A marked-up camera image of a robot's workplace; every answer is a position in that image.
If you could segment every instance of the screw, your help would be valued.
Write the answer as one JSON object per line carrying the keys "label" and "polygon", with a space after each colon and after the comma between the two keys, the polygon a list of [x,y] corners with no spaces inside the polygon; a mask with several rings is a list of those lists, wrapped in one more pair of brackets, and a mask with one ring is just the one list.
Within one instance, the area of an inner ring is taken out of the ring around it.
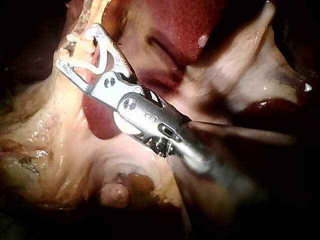
{"label": "screw", "polygon": [[134,89],[134,92],[135,92],[136,94],[140,94],[140,93],[142,92],[141,87],[137,86],[137,87]]}
{"label": "screw", "polygon": [[133,99],[127,99],[123,103],[124,109],[129,108],[129,110],[133,110],[136,108],[136,102]]}

